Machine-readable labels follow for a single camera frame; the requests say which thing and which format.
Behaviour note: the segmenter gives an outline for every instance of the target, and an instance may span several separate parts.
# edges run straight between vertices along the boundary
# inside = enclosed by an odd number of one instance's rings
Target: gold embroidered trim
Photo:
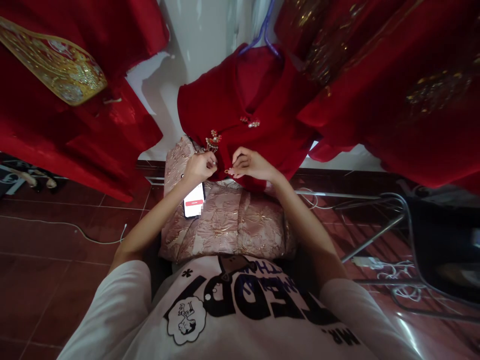
[[[80,105],[107,87],[95,59],[64,38],[29,31],[0,16],[0,41],[68,105]]]

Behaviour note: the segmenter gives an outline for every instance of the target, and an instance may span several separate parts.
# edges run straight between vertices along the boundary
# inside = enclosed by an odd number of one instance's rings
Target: phone screen
[[[200,183],[183,199],[184,216],[186,218],[192,218],[201,215],[204,201],[204,184]]]

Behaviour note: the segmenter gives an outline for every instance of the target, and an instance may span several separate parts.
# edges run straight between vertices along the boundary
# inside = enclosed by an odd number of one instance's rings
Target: white wall
[[[275,2],[268,29],[273,42],[273,26],[282,2]],[[220,64],[241,43],[249,43],[258,33],[269,3],[270,0],[161,0],[170,42],[165,51],[140,63],[126,77],[163,133],[163,139],[139,159],[166,159],[167,152],[183,134],[177,111],[179,87]],[[360,153],[361,156],[343,153],[328,163],[307,158],[302,167],[381,170],[376,158],[366,150]]]

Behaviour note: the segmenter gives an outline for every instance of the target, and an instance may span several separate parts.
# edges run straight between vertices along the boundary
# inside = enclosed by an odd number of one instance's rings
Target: hand
[[[214,153],[204,152],[193,155],[186,163],[183,179],[197,186],[217,171],[217,158]]]
[[[234,179],[239,179],[243,175],[249,175],[255,179],[267,180],[271,183],[278,177],[280,172],[273,167],[256,151],[249,150],[245,147],[239,147],[233,154],[233,167],[228,171],[233,175]]]

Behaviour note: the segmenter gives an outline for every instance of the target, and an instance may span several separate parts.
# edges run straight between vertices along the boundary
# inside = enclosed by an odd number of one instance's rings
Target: person
[[[229,173],[272,183],[312,259],[321,302],[272,262],[221,254],[185,264],[152,302],[144,250],[217,170],[216,161],[212,152],[195,154],[183,178],[126,236],[59,359],[420,359],[349,279],[329,234],[289,181],[244,147]]]

